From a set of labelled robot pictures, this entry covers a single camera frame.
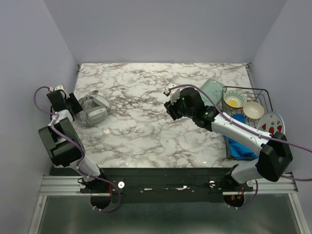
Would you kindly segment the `grey over-ear headphones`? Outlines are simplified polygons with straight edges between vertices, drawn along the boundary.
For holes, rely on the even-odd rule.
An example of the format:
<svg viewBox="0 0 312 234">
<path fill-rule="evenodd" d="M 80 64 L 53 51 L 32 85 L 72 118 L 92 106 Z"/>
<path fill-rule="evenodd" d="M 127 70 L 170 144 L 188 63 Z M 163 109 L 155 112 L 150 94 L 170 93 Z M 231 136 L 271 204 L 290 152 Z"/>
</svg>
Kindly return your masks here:
<svg viewBox="0 0 312 234">
<path fill-rule="evenodd" d="M 94 90 L 80 98 L 79 103 L 83 110 L 75 115 L 81 124 L 94 126 L 104 121 L 112 108 L 110 102 L 98 90 Z"/>
</svg>

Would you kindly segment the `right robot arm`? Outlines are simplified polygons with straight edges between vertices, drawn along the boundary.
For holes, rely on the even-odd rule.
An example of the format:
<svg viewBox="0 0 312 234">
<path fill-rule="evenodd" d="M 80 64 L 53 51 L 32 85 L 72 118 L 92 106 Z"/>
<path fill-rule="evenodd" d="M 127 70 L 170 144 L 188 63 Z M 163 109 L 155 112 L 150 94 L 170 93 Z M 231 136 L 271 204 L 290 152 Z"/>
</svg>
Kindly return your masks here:
<svg viewBox="0 0 312 234">
<path fill-rule="evenodd" d="M 248 180 L 260 178 L 277 182 L 293 160 L 285 135 L 252 128 L 221 111 L 215 103 L 205 105 L 202 93 L 194 85 L 170 83 L 164 90 L 170 100 L 164 106 L 173 120 L 188 117 L 196 126 L 233 139 L 258 156 L 248 163 L 233 166 L 224 179 L 225 187 L 235 191 Z"/>
</svg>

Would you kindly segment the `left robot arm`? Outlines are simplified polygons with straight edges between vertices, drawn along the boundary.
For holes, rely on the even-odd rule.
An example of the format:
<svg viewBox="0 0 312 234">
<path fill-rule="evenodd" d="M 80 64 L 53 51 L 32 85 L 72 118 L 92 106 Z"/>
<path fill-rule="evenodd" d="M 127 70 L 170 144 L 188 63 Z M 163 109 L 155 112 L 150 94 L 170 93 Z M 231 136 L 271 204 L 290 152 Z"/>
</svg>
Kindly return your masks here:
<svg viewBox="0 0 312 234">
<path fill-rule="evenodd" d="M 39 129 L 39 137 L 55 166 L 70 168 L 82 178 L 78 183 L 89 191 L 104 192 L 108 180 L 100 168 L 85 157 L 85 149 L 72 123 L 83 111 L 81 103 L 73 93 L 67 93 L 62 87 L 45 87 L 51 103 L 50 123 Z"/>
</svg>

